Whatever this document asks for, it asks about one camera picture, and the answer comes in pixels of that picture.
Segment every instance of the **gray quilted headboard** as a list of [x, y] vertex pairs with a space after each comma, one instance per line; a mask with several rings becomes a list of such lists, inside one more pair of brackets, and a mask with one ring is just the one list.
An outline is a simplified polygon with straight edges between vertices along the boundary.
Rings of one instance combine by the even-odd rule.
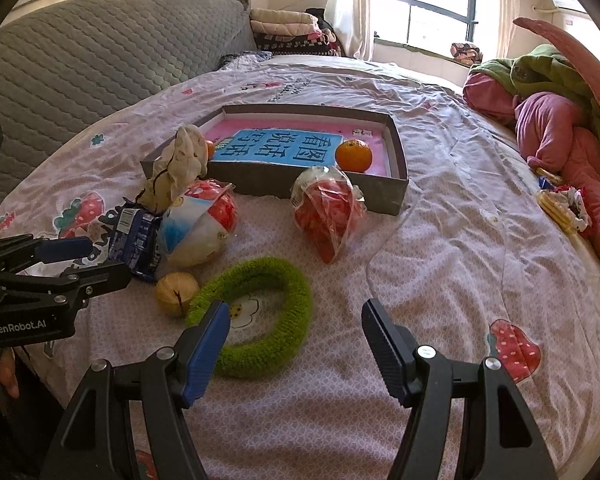
[[70, 0], [0, 29], [0, 202], [113, 112], [255, 50], [249, 0]]

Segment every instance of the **green blanket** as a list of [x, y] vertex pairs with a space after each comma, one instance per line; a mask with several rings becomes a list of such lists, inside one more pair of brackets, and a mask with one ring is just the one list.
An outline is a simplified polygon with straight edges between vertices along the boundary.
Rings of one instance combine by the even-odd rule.
[[550, 44], [537, 46], [516, 59], [493, 59], [474, 66], [470, 73], [493, 77], [511, 95], [526, 99], [538, 92], [553, 92], [579, 105], [600, 141], [600, 105], [569, 61]]

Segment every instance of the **green plush toy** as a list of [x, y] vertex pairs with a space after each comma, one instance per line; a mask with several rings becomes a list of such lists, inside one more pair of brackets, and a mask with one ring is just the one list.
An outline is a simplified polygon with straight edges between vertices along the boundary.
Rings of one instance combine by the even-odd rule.
[[227, 303], [256, 290], [282, 290], [285, 304], [274, 329], [263, 338], [224, 345], [215, 372], [226, 377], [257, 379], [276, 373], [298, 352], [309, 329], [311, 290], [293, 265], [279, 258], [258, 258], [238, 264], [208, 282], [193, 298], [187, 325], [200, 323], [213, 300]]

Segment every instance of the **orange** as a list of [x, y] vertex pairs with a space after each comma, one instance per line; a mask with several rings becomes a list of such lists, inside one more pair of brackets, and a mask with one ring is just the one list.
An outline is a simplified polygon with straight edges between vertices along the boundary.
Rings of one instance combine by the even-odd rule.
[[216, 152], [216, 145], [214, 144], [214, 142], [212, 140], [206, 140], [206, 148], [207, 151], [209, 152], [209, 158], [211, 158], [212, 156], [214, 156], [214, 153]]
[[371, 167], [374, 155], [366, 142], [345, 140], [336, 148], [336, 162], [341, 170], [365, 173]]

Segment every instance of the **silver bolt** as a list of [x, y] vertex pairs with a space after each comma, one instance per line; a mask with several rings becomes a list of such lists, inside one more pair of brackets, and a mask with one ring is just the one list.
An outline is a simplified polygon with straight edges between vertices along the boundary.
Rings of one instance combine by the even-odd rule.
[[500, 367], [502, 366], [502, 363], [499, 360], [497, 360], [495, 357], [487, 357], [484, 360], [484, 365], [489, 370], [500, 370]]
[[176, 352], [174, 352], [173, 348], [170, 346], [163, 346], [155, 353], [155, 355], [160, 361], [167, 361], [176, 355]]
[[107, 362], [104, 359], [97, 359], [91, 363], [91, 370], [101, 372], [107, 367]]
[[432, 359], [436, 356], [436, 350], [429, 345], [422, 345], [418, 347], [418, 355], [423, 359]]

